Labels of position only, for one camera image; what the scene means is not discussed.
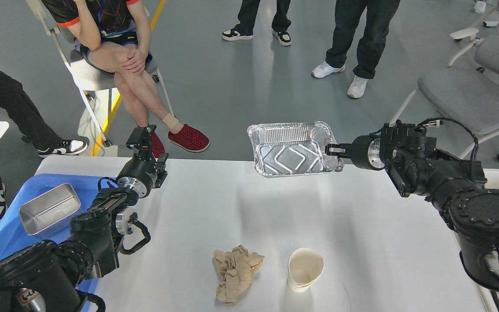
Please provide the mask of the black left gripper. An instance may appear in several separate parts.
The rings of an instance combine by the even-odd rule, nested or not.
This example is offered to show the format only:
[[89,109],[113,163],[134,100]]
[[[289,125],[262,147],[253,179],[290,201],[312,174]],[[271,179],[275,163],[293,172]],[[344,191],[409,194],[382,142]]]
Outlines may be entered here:
[[134,191],[139,198],[145,198],[151,189],[160,188],[168,172],[165,170],[168,153],[155,159],[152,153],[151,134],[156,125],[136,127],[126,141],[126,147],[134,152],[133,158],[125,164],[117,176],[117,186]]

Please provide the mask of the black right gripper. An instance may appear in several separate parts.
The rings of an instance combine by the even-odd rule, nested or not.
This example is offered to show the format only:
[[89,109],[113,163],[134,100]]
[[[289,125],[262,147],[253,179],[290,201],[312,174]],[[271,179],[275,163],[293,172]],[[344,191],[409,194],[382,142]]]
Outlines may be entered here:
[[352,144],[327,144],[327,156],[349,157],[361,169],[383,170],[385,165],[380,158],[380,137],[359,136]]

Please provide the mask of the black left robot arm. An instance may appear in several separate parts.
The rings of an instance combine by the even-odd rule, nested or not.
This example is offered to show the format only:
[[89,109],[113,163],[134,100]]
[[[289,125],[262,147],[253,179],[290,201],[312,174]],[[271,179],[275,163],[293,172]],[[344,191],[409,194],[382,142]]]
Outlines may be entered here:
[[146,225],[128,209],[168,175],[168,154],[155,158],[152,151],[155,128],[132,131],[126,144],[133,157],[115,186],[99,188],[89,209],[72,218],[67,240],[42,240],[0,261],[0,312],[80,312],[87,302],[106,310],[101,297],[78,285],[109,274],[119,267],[119,253],[135,253],[151,240]]

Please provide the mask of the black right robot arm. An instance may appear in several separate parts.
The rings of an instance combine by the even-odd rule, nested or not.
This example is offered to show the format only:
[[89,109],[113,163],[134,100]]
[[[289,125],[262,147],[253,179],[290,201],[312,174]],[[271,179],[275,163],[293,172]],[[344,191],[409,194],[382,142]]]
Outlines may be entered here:
[[438,149],[427,124],[386,123],[352,143],[328,144],[325,153],[362,169],[385,170],[400,196],[424,196],[457,233],[460,259],[473,281],[499,292],[499,189],[487,189],[473,151],[459,159]]

